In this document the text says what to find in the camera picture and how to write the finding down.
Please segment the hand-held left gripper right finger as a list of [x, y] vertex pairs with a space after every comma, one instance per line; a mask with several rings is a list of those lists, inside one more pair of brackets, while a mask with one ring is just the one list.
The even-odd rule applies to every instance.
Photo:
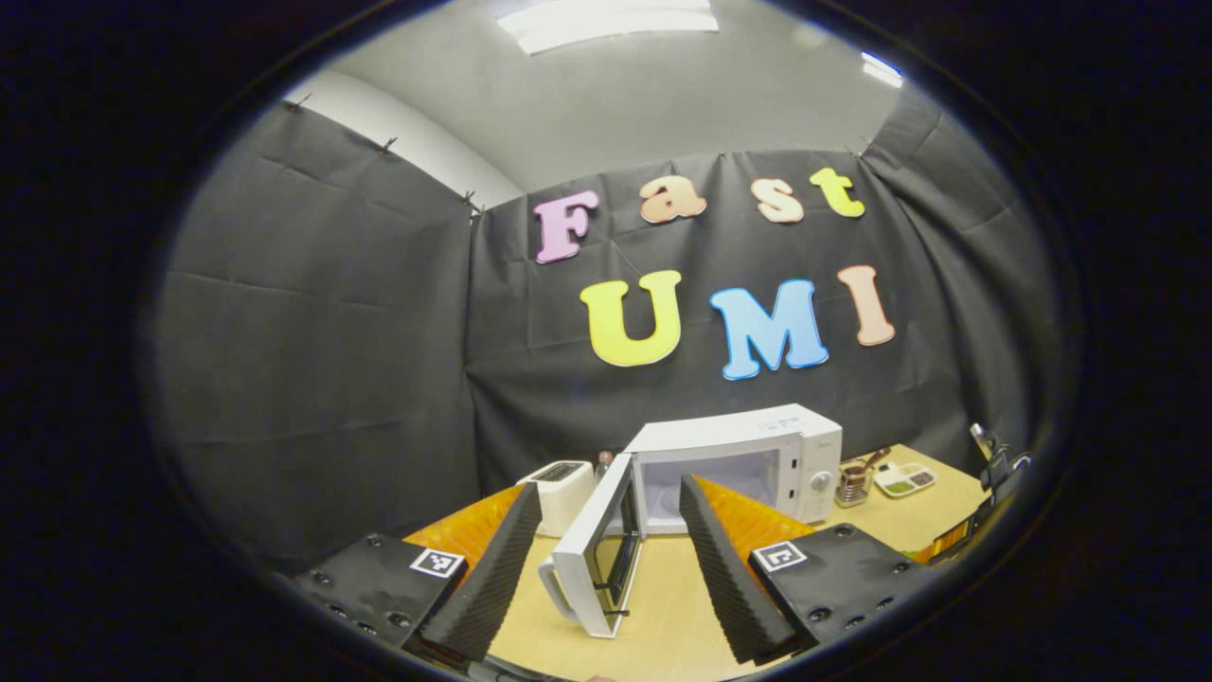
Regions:
[[814, 531], [705, 476], [684, 475], [679, 510], [739, 663], [762, 665], [847, 637], [936, 575], [853, 525]]

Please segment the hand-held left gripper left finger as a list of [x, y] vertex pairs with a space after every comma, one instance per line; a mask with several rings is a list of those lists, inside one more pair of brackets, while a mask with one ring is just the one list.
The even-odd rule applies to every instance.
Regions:
[[406, 538], [364, 535], [290, 581], [385, 646], [471, 664], [501, 630], [541, 518], [537, 485], [511, 485]]

